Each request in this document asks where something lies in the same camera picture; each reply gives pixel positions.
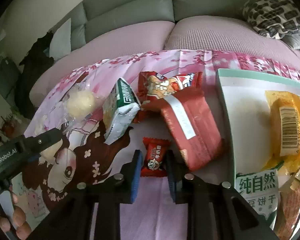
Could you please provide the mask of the person left hand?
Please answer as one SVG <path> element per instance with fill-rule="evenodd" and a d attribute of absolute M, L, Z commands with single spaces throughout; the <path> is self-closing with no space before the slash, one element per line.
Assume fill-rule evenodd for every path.
<path fill-rule="evenodd" d="M 17 206 L 18 202 L 17 195 L 11 191 L 6 190 L 0 195 L 0 230 L 7 237 L 7 233 L 14 229 L 17 239 L 27 239 L 32 230 L 25 212 Z"/>

